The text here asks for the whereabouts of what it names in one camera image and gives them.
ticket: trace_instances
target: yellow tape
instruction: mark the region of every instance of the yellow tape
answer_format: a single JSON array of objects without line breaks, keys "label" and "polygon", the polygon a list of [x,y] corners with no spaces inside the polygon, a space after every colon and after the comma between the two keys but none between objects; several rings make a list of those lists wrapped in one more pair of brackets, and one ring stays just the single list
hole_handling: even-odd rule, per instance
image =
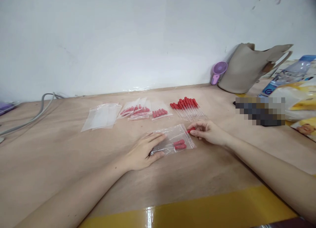
[{"label": "yellow tape", "polygon": [[254,227],[297,217],[267,187],[259,186],[142,210],[87,218],[80,228]]}]

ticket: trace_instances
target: white wall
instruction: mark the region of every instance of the white wall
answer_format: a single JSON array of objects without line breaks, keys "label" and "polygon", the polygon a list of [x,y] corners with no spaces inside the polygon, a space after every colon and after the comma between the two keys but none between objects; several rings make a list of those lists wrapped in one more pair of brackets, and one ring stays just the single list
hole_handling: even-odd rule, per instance
[{"label": "white wall", "polygon": [[207,83],[241,42],[316,54],[315,30],[316,0],[0,0],[0,100]]}]

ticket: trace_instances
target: purple fan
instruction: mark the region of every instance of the purple fan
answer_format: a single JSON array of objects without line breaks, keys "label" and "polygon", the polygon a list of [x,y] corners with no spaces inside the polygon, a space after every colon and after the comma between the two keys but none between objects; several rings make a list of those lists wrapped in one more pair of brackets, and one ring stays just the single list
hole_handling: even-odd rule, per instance
[{"label": "purple fan", "polygon": [[220,78],[220,75],[226,71],[227,67],[228,67],[228,64],[224,61],[218,62],[217,64],[214,65],[213,70],[212,70],[214,73],[212,81],[211,81],[212,85],[217,84]]}]

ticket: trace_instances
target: person's right hand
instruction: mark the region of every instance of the person's right hand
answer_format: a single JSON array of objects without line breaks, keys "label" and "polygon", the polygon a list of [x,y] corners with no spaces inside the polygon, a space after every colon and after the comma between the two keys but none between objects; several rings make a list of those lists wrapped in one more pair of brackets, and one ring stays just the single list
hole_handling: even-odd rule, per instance
[{"label": "person's right hand", "polygon": [[228,139],[231,137],[229,133],[222,130],[210,120],[194,122],[187,129],[189,130],[193,127],[196,130],[191,130],[190,134],[198,137],[200,140],[204,138],[206,141],[212,144],[225,146]]}]

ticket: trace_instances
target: cable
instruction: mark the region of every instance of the cable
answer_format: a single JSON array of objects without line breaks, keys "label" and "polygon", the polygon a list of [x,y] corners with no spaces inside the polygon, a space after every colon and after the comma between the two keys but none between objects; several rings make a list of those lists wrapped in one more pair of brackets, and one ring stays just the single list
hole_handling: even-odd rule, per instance
[{"label": "cable", "polygon": [[[48,103],[48,105],[45,107],[45,109],[43,110],[43,108],[44,108],[44,98],[45,98],[46,95],[53,95],[53,97],[52,97],[52,99],[50,100],[50,102]],[[48,109],[48,107],[49,107],[50,104],[52,103],[53,99],[54,99],[54,98],[58,99],[58,97],[64,98],[64,97],[62,97],[62,96],[60,96],[60,95],[56,95],[55,92],[53,92],[53,93],[45,93],[45,94],[42,96],[41,105],[40,105],[40,111],[39,111],[39,113],[38,113],[34,118],[32,118],[32,119],[31,119],[30,121],[28,121],[27,123],[24,123],[24,124],[22,124],[22,125],[19,125],[19,126],[16,126],[16,127],[14,127],[14,128],[8,129],[8,130],[6,130],[6,131],[4,131],[4,132],[1,132],[1,133],[0,133],[0,136],[1,136],[1,135],[4,135],[4,134],[7,134],[7,133],[10,133],[10,132],[13,132],[13,131],[15,131],[15,130],[18,130],[18,129],[20,129],[20,128],[22,128],[22,127],[24,127],[24,126],[26,126],[26,125],[28,125],[28,124],[30,124],[30,123],[33,123],[35,120],[37,120],[39,117],[41,117],[42,114]]]}]

